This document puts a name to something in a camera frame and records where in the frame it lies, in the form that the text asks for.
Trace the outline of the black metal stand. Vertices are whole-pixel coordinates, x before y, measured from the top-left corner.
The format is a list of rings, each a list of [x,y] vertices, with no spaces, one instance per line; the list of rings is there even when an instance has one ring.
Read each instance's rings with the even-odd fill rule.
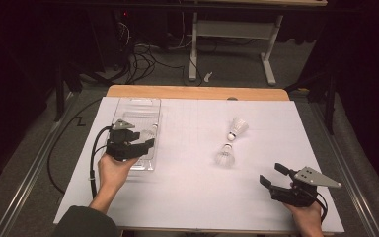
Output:
[[[58,64],[55,68],[55,96],[56,96],[56,116],[55,121],[60,121],[65,111],[65,89],[67,86],[70,92],[79,93],[82,91],[82,84],[79,78],[80,69],[74,62]]]
[[[324,102],[324,125],[330,135],[333,131],[333,115],[335,111],[335,93],[337,84],[337,72],[331,68],[325,68],[311,76],[300,79],[284,88],[286,93],[298,89],[308,89],[307,100],[312,103]]]

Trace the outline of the aluminium floor rail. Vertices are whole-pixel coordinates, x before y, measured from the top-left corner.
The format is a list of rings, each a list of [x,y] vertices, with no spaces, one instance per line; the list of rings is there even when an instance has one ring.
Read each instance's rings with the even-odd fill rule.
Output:
[[[330,135],[324,123],[324,115],[317,104],[310,105],[315,118],[318,120],[320,128],[323,130],[325,136],[329,140],[329,144],[335,156],[337,169],[341,173],[342,185],[347,190],[351,202],[354,206],[355,212],[359,216],[359,220],[365,229],[368,237],[379,237],[379,225],[374,218],[373,212],[370,209],[369,203],[364,196],[361,188],[358,186],[357,180],[353,177],[351,170],[343,156],[340,146],[335,137]]]
[[[66,115],[71,111],[78,97],[78,93],[69,92],[66,97],[61,98],[61,102],[65,108],[62,110],[61,116],[56,115],[55,118],[51,120],[51,127],[45,134],[45,138],[42,140],[34,159],[23,176],[23,180],[17,185],[16,192],[11,196],[11,201],[0,218],[0,237],[7,237],[9,235],[19,213],[34,188],[42,167],[44,166],[45,157],[49,154],[50,147],[55,143],[56,137],[61,132],[61,127]]]

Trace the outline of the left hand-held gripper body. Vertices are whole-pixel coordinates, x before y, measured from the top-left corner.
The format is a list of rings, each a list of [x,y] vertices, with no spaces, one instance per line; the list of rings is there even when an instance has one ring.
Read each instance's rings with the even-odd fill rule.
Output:
[[[138,158],[145,153],[138,151],[139,144],[133,144],[130,135],[134,125],[118,119],[109,129],[109,138],[107,140],[106,153],[118,161]]]

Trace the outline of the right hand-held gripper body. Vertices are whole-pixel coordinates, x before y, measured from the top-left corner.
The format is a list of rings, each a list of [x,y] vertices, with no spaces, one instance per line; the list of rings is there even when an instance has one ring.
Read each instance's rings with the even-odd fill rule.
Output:
[[[292,170],[288,176],[292,181],[291,188],[283,188],[272,185],[270,196],[272,199],[293,205],[295,207],[308,207],[312,205],[318,195],[317,187],[340,188],[341,183],[314,170],[304,167],[301,170]]]

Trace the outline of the person's left hand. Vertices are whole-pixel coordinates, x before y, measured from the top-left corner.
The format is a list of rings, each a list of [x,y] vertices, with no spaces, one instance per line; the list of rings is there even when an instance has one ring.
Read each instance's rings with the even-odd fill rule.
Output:
[[[112,156],[104,154],[98,162],[100,177],[99,193],[114,196],[125,183],[131,167],[137,161],[137,158],[117,161]]]

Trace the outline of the white metal desk frame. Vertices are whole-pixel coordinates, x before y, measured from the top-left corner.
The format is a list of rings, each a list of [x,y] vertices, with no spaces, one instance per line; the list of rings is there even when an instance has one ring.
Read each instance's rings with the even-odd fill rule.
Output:
[[[193,0],[195,5],[203,3],[233,3],[245,4],[248,7],[325,7],[327,0]],[[269,62],[284,15],[276,14],[270,22],[246,22],[242,20],[200,20],[198,13],[192,17],[191,50],[189,55],[189,81],[194,82],[197,70],[197,39],[199,37],[214,37],[226,39],[266,40],[267,49],[260,53],[260,60],[269,86],[275,86],[276,80]]]

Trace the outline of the clear plastic storage box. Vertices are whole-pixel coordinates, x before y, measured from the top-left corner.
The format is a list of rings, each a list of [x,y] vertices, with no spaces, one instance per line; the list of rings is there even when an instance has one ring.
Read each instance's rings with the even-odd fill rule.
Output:
[[[113,123],[123,119],[134,125],[132,131],[141,132],[146,127],[154,123],[160,127],[161,101],[159,99],[147,98],[120,98],[114,113]],[[132,166],[134,171],[153,171],[156,165],[157,137],[152,148],[143,156],[138,157],[138,161]],[[133,144],[143,143],[140,138],[133,141]]]

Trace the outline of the person's right hand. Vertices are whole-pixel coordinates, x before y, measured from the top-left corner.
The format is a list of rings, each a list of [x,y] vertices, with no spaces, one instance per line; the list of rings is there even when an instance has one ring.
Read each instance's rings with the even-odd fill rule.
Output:
[[[321,207],[314,202],[308,207],[295,207],[285,203],[302,237],[324,237],[321,222]]]

